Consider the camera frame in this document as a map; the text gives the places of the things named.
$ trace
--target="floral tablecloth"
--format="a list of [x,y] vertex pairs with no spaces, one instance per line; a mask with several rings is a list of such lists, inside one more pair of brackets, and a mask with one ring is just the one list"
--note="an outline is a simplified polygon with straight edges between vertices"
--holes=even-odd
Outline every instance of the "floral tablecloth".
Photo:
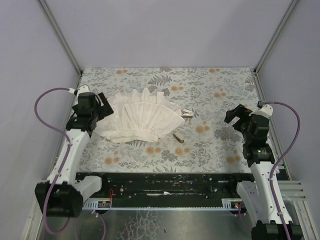
[[192,110],[194,117],[178,128],[183,144],[172,134],[157,143],[112,143],[93,133],[79,172],[250,172],[242,155],[242,135],[224,122],[226,111],[238,104],[257,109],[249,68],[86,68],[81,85],[106,97],[132,89],[161,91],[181,109]]

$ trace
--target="pleated white fabric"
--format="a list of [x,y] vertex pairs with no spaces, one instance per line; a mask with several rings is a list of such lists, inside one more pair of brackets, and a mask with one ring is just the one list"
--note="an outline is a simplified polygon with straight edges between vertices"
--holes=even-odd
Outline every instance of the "pleated white fabric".
[[156,143],[185,123],[178,104],[169,102],[163,92],[151,95],[133,90],[108,98],[114,114],[96,124],[95,132],[113,143],[141,140]]

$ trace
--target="white garment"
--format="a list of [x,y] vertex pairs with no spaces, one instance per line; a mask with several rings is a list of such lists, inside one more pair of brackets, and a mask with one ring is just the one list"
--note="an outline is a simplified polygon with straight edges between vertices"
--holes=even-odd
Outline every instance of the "white garment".
[[151,95],[148,88],[142,93],[117,93],[108,98],[114,113],[96,123],[95,132],[113,143],[142,140],[156,143],[185,123],[180,107],[169,102],[163,92]]

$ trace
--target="robotic arm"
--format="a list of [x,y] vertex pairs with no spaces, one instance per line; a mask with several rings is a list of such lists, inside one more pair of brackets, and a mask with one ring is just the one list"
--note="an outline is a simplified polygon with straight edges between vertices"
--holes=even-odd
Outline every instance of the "robotic arm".
[[[302,229],[292,222],[280,193],[276,174],[273,174],[272,178],[275,195],[270,185],[269,177],[275,159],[266,141],[269,132],[269,118],[272,113],[273,108],[270,105],[260,106],[259,110],[252,112],[241,104],[226,112],[224,121],[228,124],[235,117],[239,118],[233,128],[243,135],[243,156],[255,179],[255,183],[239,182],[236,190],[254,226],[251,230],[252,240],[286,240],[280,215],[283,215],[291,239],[300,240],[303,236]],[[281,208],[280,213],[277,210],[275,197]]]
[[74,114],[66,125],[66,134],[70,143],[65,140],[56,165],[45,182],[39,182],[35,187],[35,196],[44,211],[45,198],[50,185],[58,173],[58,168],[63,162],[67,152],[68,144],[71,144],[69,154],[55,182],[47,205],[47,216],[72,217],[80,215],[83,203],[102,186],[101,178],[98,176],[87,176],[82,181],[76,182],[77,166],[80,158],[89,142],[97,122],[114,113],[103,93],[98,96],[89,92],[87,86],[75,92],[78,95],[78,104],[72,107]]

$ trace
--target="gray wall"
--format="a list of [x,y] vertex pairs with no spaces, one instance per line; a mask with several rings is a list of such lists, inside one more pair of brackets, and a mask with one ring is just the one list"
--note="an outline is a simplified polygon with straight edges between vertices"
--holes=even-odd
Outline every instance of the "gray wall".
[[[0,33],[0,239],[18,240],[59,140],[36,119],[35,100],[53,87],[75,87],[77,75],[35,0],[2,0]],[[70,100],[52,93],[39,114],[61,128]]]
[[[320,1],[302,0],[260,71],[270,101],[292,105],[301,117],[301,132],[288,155],[289,170],[301,180],[320,232]],[[296,131],[292,113],[276,107],[276,129],[286,148]]]
[[47,0],[82,68],[254,67],[291,0]]

